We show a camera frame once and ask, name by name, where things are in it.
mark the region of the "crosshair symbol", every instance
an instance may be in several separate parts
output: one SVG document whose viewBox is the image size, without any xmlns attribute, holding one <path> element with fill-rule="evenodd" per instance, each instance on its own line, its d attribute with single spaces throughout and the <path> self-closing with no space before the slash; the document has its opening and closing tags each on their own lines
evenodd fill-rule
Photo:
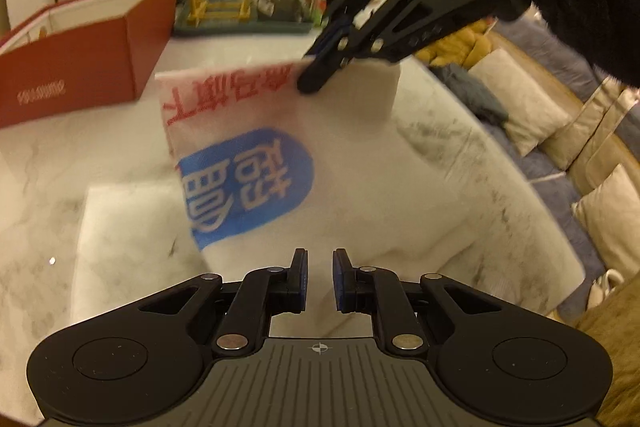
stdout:
<svg viewBox="0 0 640 427">
<path fill-rule="evenodd" d="M 322 342 L 318 342 L 317 344 L 311 346 L 309 349 L 313 349 L 318 355 L 322 355 L 325 351 L 331 349 L 331 347 L 323 344 Z"/>
</svg>

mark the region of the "marble table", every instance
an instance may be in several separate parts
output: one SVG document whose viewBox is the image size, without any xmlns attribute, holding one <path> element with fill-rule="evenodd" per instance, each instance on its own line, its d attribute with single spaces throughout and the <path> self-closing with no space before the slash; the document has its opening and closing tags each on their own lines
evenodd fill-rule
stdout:
<svg viewBox="0 0 640 427">
<path fill-rule="evenodd" d="M 174 40 L 156 71 L 297 58 L 312 40 L 265 38 Z M 394 115 L 414 149 L 462 187 L 482 230 L 444 273 L 541 313 L 582 281 L 524 178 L 412 60 Z M 458 148 L 452 136 L 463 137 Z M 25 366 L 39 341 L 209 269 L 190 236 L 153 79 L 139 102 L 0 130 L 0 195 L 0 412 L 34 424 Z"/>
</svg>

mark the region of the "blue oval label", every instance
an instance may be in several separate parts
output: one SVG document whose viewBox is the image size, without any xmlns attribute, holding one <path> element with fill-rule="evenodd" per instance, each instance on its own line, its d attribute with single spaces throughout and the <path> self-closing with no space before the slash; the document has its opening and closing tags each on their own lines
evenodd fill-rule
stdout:
<svg viewBox="0 0 640 427">
<path fill-rule="evenodd" d="M 300 205 L 314 181 L 314 163 L 288 134 L 256 129 L 178 162 L 200 249 L 248 232 Z"/>
</svg>

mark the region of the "red box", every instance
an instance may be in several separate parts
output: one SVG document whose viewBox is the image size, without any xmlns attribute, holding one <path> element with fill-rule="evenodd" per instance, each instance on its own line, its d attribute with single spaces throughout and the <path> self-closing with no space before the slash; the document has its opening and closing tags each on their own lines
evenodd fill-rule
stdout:
<svg viewBox="0 0 640 427">
<path fill-rule="evenodd" d="M 69 0 L 0 41 L 0 127 L 137 100 L 174 26 L 175 0 Z"/>
</svg>

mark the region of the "bag with chinese text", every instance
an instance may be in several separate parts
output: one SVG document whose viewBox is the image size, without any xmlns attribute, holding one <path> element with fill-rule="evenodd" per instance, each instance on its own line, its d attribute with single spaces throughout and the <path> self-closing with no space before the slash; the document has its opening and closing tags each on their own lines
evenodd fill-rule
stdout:
<svg viewBox="0 0 640 427">
<path fill-rule="evenodd" d="M 363 334 L 337 329 L 348 316 L 335 313 L 336 248 L 417 280 L 474 235 L 455 188 L 390 122 L 399 66 L 352 62 L 305 96 L 305 65 L 160 74 L 162 119 L 209 269 L 241 280 L 305 248 L 307 312 L 276 317 L 272 334 Z"/>
</svg>

